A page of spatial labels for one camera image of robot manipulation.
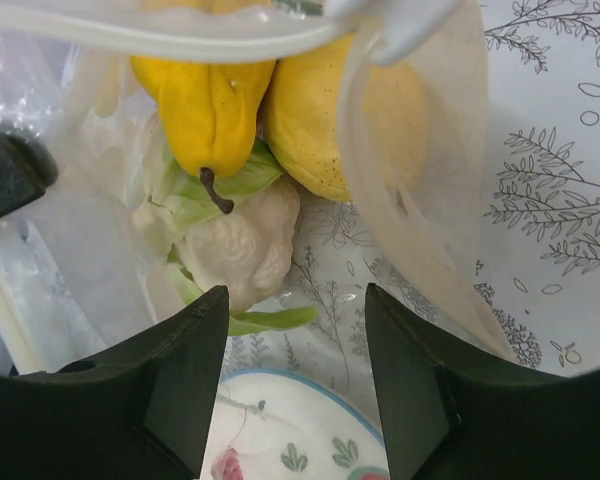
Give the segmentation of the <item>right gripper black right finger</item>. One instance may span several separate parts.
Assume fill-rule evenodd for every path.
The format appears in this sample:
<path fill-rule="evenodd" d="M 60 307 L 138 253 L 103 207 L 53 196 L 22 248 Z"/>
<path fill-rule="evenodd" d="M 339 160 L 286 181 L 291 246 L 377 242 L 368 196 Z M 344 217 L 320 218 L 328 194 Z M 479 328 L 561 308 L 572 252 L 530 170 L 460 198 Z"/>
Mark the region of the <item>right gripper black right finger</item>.
<path fill-rule="evenodd" d="M 373 284 L 365 322 L 391 478 L 600 479 L 600 369 L 521 367 Z"/>

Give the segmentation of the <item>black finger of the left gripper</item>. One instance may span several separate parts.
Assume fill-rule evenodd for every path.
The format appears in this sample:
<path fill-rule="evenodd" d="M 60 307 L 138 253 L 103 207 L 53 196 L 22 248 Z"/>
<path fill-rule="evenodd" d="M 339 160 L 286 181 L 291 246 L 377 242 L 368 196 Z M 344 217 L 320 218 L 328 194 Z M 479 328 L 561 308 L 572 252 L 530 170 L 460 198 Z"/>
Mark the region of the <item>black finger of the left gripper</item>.
<path fill-rule="evenodd" d="M 0 219 L 41 198 L 58 176 L 38 140 L 0 131 Z"/>

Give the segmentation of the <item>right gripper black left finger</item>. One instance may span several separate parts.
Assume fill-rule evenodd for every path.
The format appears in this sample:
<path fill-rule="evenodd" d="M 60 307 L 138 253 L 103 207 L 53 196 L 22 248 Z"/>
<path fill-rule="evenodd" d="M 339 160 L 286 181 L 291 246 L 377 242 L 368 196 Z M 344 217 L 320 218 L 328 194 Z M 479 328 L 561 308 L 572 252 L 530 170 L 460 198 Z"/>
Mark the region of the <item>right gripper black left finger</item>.
<path fill-rule="evenodd" d="M 55 373 L 0 376 L 0 479 L 196 479 L 228 333 L 223 286 Z"/>

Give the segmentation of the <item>fake yellow pear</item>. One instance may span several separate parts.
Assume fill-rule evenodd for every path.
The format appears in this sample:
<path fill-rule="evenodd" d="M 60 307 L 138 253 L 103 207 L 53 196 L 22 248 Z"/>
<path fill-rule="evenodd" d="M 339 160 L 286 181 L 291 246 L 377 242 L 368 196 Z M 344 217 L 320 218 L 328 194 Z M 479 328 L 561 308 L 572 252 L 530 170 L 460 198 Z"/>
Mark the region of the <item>fake yellow pear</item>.
<path fill-rule="evenodd" d="M 133 55 L 130 64 L 157 104 L 177 163 L 200 180 L 222 213 L 231 213 L 234 202 L 221 197 L 214 182 L 246 164 L 276 62 L 209 64 Z"/>

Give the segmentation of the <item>clear zip top bag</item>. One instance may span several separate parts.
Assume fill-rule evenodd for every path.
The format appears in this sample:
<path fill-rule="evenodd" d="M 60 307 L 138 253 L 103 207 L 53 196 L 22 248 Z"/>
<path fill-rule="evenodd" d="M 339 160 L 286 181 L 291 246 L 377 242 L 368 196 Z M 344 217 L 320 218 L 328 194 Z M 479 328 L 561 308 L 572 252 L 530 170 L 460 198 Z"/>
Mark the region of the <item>clear zip top bag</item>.
<path fill-rule="evenodd" d="M 40 147 L 52 183 L 0 220 L 0 326 L 28 371 L 174 312 L 167 240 L 219 216 L 170 157 L 131 70 L 274 63 L 265 119 L 333 152 L 372 244 L 455 327 L 511 359 L 473 290 L 487 52 L 473 1 L 388 1 L 332 20 L 317 1 L 0 1 L 0 134 Z"/>

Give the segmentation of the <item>fake yellow mango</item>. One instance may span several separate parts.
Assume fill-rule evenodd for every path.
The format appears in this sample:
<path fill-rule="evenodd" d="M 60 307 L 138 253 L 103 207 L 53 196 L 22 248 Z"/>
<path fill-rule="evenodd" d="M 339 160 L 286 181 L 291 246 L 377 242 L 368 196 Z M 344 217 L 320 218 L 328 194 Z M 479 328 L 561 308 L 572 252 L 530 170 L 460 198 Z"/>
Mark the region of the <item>fake yellow mango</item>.
<path fill-rule="evenodd" d="M 279 60 L 260 113 L 276 160 L 317 196 L 348 202 L 349 180 L 366 173 L 408 189 L 424 177 L 423 79 L 406 62 L 370 65 L 352 35 Z"/>

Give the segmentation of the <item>watermelon pattern ceramic plate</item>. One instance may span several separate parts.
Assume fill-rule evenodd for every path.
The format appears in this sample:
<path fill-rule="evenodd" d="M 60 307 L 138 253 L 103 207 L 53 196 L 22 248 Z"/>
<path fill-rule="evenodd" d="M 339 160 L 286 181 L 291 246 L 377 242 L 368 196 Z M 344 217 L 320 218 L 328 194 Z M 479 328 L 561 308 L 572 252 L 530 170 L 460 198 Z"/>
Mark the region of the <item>watermelon pattern ceramic plate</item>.
<path fill-rule="evenodd" d="M 281 370 L 237 372 L 218 387 L 203 479 L 387 479 L 379 431 L 340 397 Z"/>

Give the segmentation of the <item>floral pattern table mat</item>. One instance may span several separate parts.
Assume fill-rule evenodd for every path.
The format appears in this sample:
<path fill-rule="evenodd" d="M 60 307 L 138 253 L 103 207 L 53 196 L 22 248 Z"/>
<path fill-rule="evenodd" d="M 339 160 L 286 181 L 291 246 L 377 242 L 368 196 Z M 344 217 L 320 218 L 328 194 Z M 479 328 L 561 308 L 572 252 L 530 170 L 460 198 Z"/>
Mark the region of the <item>floral pattern table mat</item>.
<path fill-rule="evenodd" d="M 492 110 L 474 285 L 521 365 L 582 374 L 600 366 L 600 1 L 486 1 L 482 13 Z M 273 305 L 312 303 L 318 320 L 231 338 L 225 371 L 360 383 L 370 282 L 441 321 L 382 258 L 354 207 L 305 196 L 289 284 Z"/>

